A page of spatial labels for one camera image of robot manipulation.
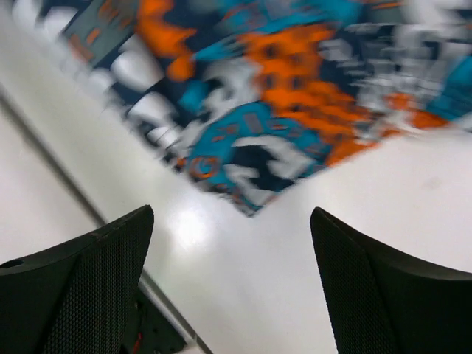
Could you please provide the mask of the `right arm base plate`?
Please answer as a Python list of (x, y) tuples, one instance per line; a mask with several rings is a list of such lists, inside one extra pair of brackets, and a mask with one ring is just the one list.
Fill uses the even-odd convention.
[(186, 346), (184, 337), (138, 288), (129, 307), (119, 353), (171, 354)]

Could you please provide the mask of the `colourful patterned shorts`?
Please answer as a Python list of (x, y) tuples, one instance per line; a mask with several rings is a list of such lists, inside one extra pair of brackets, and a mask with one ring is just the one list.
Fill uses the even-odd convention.
[(157, 157), (252, 216), (300, 180), (471, 117), (469, 1), (9, 1)]

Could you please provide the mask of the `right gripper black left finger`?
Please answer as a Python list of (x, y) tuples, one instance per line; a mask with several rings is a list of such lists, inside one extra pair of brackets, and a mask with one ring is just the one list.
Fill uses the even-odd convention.
[(1, 264), (1, 352), (118, 353), (152, 231), (146, 205)]

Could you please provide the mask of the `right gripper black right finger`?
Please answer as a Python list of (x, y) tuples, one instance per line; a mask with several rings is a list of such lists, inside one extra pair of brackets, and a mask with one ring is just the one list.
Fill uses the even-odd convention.
[(320, 207), (310, 217), (338, 353), (470, 353), (471, 274), (413, 257)]

